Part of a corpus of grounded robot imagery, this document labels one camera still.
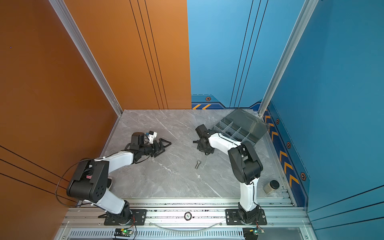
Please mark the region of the silver hex bolt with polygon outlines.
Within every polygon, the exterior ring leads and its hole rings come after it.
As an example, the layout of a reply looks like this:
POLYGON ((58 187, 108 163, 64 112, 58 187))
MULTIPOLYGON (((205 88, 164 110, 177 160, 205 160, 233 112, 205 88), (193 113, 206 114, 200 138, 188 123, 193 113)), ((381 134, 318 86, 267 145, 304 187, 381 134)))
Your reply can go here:
POLYGON ((200 164, 201 164, 201 161, 197 161, 197 164, 196 164, 196 166, 195 166, 195 169, 196 169, 196 170, 199 168, 200 164))

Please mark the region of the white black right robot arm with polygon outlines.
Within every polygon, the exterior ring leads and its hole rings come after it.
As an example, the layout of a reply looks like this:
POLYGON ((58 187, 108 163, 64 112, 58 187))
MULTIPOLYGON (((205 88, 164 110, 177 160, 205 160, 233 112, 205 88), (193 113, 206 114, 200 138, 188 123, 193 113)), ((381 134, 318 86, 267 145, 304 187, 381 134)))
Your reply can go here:
POLYGON ((210 155, 219 150, 228 155, 232 172, 240 182, 238 213, 242 223, 266 225, 265 212, 257 203, 257 185, 264 167, 253 145, 248 141, 239 142, 227 138, 217 131, 207 129, 205 125, 198 126, 196 132, 199 140, 194 142, 198 144, 200 152, 210 155))

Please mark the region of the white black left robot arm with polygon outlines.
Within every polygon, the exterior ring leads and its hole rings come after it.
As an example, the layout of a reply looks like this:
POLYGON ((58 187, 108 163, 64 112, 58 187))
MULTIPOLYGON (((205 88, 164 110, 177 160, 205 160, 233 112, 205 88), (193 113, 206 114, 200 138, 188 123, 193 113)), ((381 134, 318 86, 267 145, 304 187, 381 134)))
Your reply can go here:
POLYGON ((122 167, 141 163, 143 156, 155 158, 171 144, 162 138, 148 143, 134 141, 107 157, 81 160, 67 187, 67 195, 104 210, 100 218, 106 219, 105 224, 132 225, 134 217, 130 204, 110 191, 112 179, 109 174, 122 167))

